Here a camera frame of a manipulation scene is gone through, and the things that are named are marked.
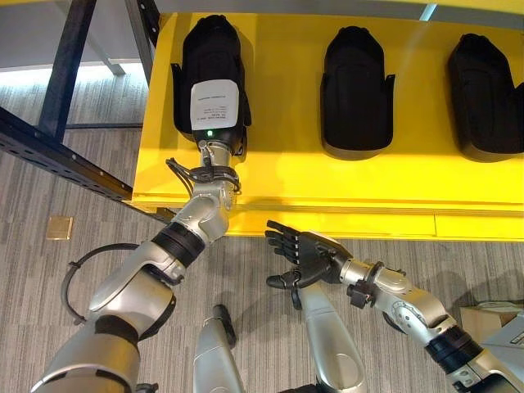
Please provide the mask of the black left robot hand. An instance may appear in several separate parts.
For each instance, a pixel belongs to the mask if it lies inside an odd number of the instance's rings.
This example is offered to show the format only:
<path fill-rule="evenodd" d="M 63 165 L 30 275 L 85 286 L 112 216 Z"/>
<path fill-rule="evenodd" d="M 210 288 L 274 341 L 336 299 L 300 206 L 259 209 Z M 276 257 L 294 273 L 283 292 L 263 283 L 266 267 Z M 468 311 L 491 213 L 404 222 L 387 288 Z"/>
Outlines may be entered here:
<path fill-rule="evenodd" d="M 242 156 L 251 113 L 240 54 L 204 51 L 190 60 L 187 76 L 189 126 L 195 142 L 221 143 L 232 156 Z"/>

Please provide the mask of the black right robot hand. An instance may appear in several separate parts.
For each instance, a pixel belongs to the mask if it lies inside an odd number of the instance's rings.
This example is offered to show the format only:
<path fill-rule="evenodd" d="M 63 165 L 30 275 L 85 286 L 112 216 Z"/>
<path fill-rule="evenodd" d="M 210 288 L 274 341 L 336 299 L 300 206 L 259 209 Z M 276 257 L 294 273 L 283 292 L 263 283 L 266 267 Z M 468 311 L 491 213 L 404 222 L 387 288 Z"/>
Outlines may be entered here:
<path fill-rule="evenodd" d="M 339 242 L 312 232 L 300 232 L 294 228 L 268 220 L 264 235 L 274 247 L 276 255 L 283 256 L 293 268 L 279 275 L 266 278 L 269 287 L 291 290 L 308 287 L 322 280 L 341 283 L 343 266 L 353 255 Z"/>

